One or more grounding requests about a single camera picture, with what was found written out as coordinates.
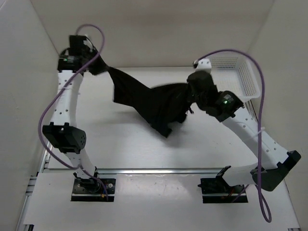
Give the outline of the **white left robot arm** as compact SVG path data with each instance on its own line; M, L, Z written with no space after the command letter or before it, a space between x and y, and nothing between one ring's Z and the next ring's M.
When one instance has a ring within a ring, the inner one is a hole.
M57 66L57 95L38 123L40 140L47 139L70 163L55 155L47 145L46 151L58 162L74 170L77 179L85 179L84 187L91 193L100 189L101 181L97 178L97 168L91 163L86 152L87 135L77 126L76 110L84 73L96 74L93 67L98 57L98 51L88 47L80 50L68 48L60 54Z

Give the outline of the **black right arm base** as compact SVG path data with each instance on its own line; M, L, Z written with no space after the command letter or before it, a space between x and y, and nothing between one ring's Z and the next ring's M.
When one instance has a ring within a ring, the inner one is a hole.
M201 178L198 187L201 188L203 204L248 203L244 185L228 186L216 178Z

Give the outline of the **black shorts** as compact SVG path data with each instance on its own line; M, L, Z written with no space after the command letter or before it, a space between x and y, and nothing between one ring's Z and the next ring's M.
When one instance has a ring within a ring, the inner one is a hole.
M187 83L171 83L150 88L119 69L108 67L107 71L114 84L113 101L133 107L165 138L172 132L169 123L183 123L187 111L192 112L191 89Z

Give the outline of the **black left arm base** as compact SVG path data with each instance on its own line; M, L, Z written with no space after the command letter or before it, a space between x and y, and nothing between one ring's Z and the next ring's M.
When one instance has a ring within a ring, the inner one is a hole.
M93 179L74 179L71 201L73 202L113 202L115 199L116 179L101 179L105 190L99 182Z

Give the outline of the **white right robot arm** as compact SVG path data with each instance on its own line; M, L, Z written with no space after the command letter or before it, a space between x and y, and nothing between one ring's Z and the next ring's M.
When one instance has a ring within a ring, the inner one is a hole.
M229 128L258 158L252 165L224 167L216 176L217 189L225 193L236 185L254 184L273 191L300 160L299 152L286 150L259 130L243 102L229 90L218 91L209 73L196 71L187 83L199 109Z

